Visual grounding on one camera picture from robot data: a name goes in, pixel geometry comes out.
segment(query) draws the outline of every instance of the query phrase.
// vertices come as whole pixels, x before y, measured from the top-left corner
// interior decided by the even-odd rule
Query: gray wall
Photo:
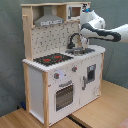
[[[107,29],[128,23],[127,0],[90,1],[92,9],[105,19]],[[25,102],[22,66],[25,55],[20,4],[43,2],[53,1],[0,0],[0,116],[16,110],[21,101]],[[103,79],[128,88],[128,44],[94,39],[90,40],[90,44],[106,48]]]

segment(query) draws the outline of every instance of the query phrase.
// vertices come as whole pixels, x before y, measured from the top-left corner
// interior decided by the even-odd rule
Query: oven handle
[[[85,76],[83,76],[83,80],[84,80],[84,87],[82,87],[82,90],[85,90],[87,84],[87,79],[85,78]]]
[[[70,11],[70,16],[68,16],[68,19],[71,19],[71,17],[72,17],[72,7],[71,6],[69,6],[69,11]]]
[[[65,87],[65,86],[68,86],[72,83],[72,80],[68,81],[66,84],[61,84],[59,85],[59,87]]]

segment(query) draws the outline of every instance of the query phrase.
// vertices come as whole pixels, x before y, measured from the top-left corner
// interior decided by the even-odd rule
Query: toy kitchen
[[[105,49],[82,48],[80,12],[90,2],[22,4],[26,110],[49,127],[101,95]],[[69,49],[73,42],[75,47]]]

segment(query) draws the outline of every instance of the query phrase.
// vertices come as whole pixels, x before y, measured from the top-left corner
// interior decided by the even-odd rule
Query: wooden table
[[[87,128],[115,128],[128,118],[128,89],[103,80],[101,93],[71,117]]]
[[[23,109],[14,111],[0,118],[0,128],[44,128],[37,119]],[[81,128],[69,118],[64,118],[50,128]]]

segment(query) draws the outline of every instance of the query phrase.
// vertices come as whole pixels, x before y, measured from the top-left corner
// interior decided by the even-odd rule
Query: control knob
[[[73,72],[76,72],[76,70],[77,70],[77,67],[73,67],[73,68],[72,68],[72,71],[73,71]]]
[[[59,74],[58,74],[58,73],[55,73],[55,74],[54,74],[54,78],[55,78],[55,79],[59,79]]]

